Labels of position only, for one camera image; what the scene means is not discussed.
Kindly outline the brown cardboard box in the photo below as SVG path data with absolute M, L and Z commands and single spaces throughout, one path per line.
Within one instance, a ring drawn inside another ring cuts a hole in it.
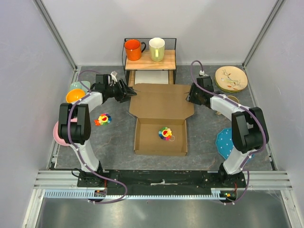
M 186 156 L 186 119 L 194 114 L 194 105 L 186 100 L 190 85 L 140 83 L 133 89 L 137 95 L 131 98 L 129 112 L 137 117 L 135 154 Z M 158 136 L 163 127 L 171 128 L 173 142 Z

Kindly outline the rainbow flower toy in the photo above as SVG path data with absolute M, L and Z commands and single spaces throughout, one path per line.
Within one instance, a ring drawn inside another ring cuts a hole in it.
M 173 142 L 175 136 L 172 134 L 172 130 L 169 127 L 163 127 L 158 131 L 158 136 L 165 141 Z

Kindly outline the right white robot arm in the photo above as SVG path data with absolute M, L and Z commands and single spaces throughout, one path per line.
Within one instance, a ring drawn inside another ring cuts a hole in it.
M 264 150 L 269 142 L 263 111 L 259 107 L 243 106 L 215 91 L 210 76 L 196 78 L 186 100 L 218 111 L 231 121 L 232 152 L 221 164 L 221 172 L 217 176 L 218 183 L 228 187 L 235 181 L 234 175 L 242 172 L 247 160 Z

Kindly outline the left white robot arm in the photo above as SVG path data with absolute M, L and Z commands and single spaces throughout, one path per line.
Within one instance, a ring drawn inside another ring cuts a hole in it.
M 57 134 L 77 155 L 81 170 L 89 173 L 88 182 L 99 187 L 104 182 L 103 168 L 96 158 L 89 138 L 91 136 L 90 112 L 114 98 L 123 103 L 137 93 L 123 80 L 116 83 L 98 83 L 88 93 L 72 103 L 62 103 L 59 107 Z

